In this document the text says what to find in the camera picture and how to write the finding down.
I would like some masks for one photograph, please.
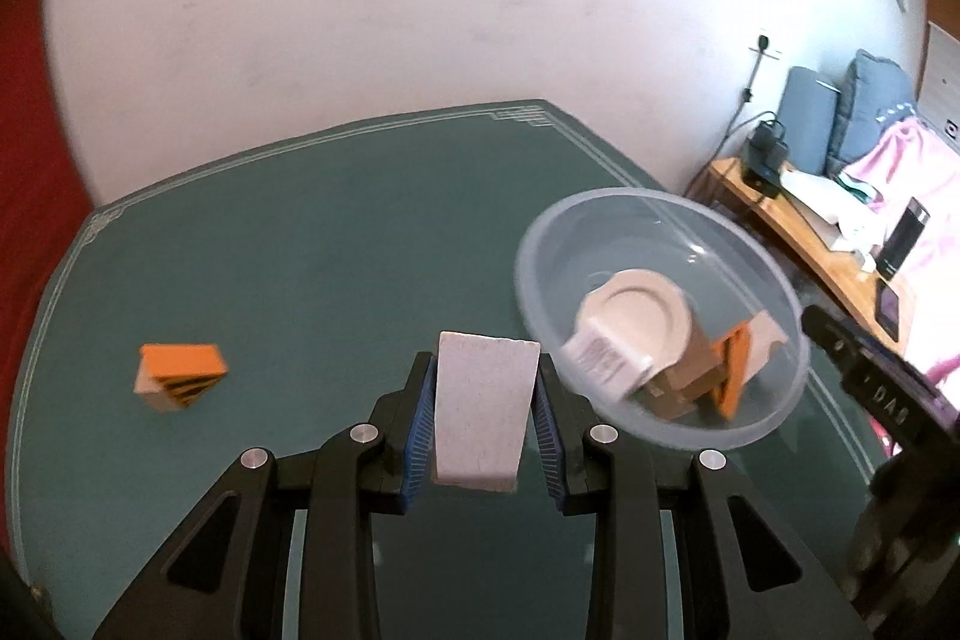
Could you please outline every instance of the gray speaker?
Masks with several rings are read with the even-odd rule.
[[[822,74],[793,66],[776,118],[784,124],[788,160],[801,172],[822,175],[840,91]]]

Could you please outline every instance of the smartphone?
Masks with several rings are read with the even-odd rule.
[[[880,278],[877,278],[874,319],[894,342],[899,342],[899,296]]]

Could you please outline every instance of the triangular cutout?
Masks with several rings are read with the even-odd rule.
[[[167,568],[167,579],[171,584],[205,594],[213,594],[220,588],[230,535],[239,511],[239,494],[224,494],[220,504],[203,525],[193,531],[184,550]]]
[[[757,511],[743,497],[728,498],[727,506],[750,589],[769,591],[795,584],[803,574],[800,565],[776,539]]]

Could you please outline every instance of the power outlet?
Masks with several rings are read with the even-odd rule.
[[[754,54],[760,54],[760,48],[757,47],[757,39],[760,39],[761,36],[767,37],[770,40],[769,47],[767,47],[766,52],[763,54],[765,58],[771,58],[775,61],[784,60],[784,51],[779,49],[779,45],[776,42],[776,39],[771,36],[770,31],[766,28],[760,28],[760,31],[757,31],[757,36],[754,37],[752,44],[750,46],[750,52]]]

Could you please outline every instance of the orange triangular block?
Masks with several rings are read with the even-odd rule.
[[[216,345],[148,344],[140,357],[133,390],[156,410],[187,407],[227,374]]]

